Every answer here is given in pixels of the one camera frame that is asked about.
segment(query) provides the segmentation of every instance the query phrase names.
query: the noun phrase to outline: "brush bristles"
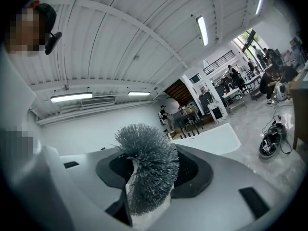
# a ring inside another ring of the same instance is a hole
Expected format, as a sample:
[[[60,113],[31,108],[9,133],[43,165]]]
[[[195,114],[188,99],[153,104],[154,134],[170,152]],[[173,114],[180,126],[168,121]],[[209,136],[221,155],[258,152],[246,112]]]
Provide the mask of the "brush bristles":
[[[155,210],[168,196],[179,170],[176,146],[157,128],[130,124],[115,135],[120,150],[138,165],[129,187],[128,205],[132,215]]]

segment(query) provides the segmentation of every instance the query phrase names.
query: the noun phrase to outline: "polished floor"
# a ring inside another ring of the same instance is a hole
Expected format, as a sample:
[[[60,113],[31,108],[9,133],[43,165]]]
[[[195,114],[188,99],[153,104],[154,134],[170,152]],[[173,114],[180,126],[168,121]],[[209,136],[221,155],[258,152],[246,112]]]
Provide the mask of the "polished floor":
[[[263,138],[262,129],[270,122],[274,115],[274,107],[267,106],[263,95],[257,101],[252,101],[249,95],[244,97],[246,107],[238,106],[229,114],[225,122],[229,122],[237,134],[241,146],[234,152],[222,156],[239,161],[255,173],[270,182],[282,194],[294,193],[306,173],[308,162],[308,149],[299,143],[296,151],[284,154],[280,149],[271,158],[259,156],[259,146]],[[292,146],[294,136],[294,112],[292,100],[286,100],[278,104],[275,115],[280,115],[287,128],[287,139]],[[207,131],[224,124],[208,124],[200,132]],[[282,145],[283,151],[290,151],[289,145]]]

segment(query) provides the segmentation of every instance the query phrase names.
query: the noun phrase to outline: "ceiling light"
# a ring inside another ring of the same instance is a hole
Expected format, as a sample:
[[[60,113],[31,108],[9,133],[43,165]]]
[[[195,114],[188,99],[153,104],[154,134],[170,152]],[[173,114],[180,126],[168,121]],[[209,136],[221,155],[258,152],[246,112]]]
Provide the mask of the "ceiling light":
[[[197,23],[199,25],[199,29],[202,35],[202,40],[204,46],[208,44],[208,38],[207,38],[207,31],[206,31],[206,26],[205,26],[205,21],[203,16],[200,16],[197,18]]]
[[[61,96],[53,96],[50,98],[50,101],[53,103],[57,103],[57,102],[91,98],[91,97],[92,97],[92,92],[84,92],[84,93],[68,94],[68,95],[61,95]]]
[[[256,14],[258,14],[260,12],[262,4],[263,4],[263,0],[259,0],[258,6],[257,6],[257,10],[256,10]]]
[[[147,96],[150,95],[150,92],[143,92],[143,91],[130,91],[128,93],[129,96]]]

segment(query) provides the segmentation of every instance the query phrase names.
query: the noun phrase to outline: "white ceiling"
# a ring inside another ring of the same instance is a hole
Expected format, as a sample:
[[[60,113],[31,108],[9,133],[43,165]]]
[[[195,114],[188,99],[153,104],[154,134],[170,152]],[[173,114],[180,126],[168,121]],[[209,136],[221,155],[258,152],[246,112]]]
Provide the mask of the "white ceiling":
[[[12,61],[36,92],[32,108],[41,119],[78,103],[51,103],[54,95],[91,91],[116,94],[117,103],[151,100],[196,61],[259,22],[272,5],[272,0],[265,0],[261,16],[256,17],[258,0],[40,2],[56,10],[52,33],[61,31],[63,37],[48,56],[40,52],[33,57],[12,56]],[[205,18],[206,47],[199,39],[198,16]],[[151,95],[127,96],[132,90]]]

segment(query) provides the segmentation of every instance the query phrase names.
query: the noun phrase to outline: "floor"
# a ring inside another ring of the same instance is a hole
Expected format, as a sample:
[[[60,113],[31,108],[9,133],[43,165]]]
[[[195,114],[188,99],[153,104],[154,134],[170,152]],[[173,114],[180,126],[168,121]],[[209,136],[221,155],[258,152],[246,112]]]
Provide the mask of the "floor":
[[[303,143],[298,143],[296,151],[292,150],[290,154],[284,154],[279,149],[271,158],[260,157],[259,146],[263,137],[262,129],[273,118],[274,107],[266,105],[265,95],[257,101],[252,101],[249,95],[244,96],[244,99],[247,107],[238,106],[233,110],[233,115],[229,114],[226,120],[231,124],[242,145],[238,150],[223,156],[245,164],[270,182],[282,194],[290,195],[297,190],[306,174],[308,148]],[[279,105],[281,107],[277,109],[276,115],[281,115],[282,122],[287,128],[287,139],[292,146],[294,136],[293,103],[292,100],[286,100]],[[204,129],[200,129],[200,132],[224,123],[207,124]],[[290,147],[284,144],[282,149],[287,152]]]

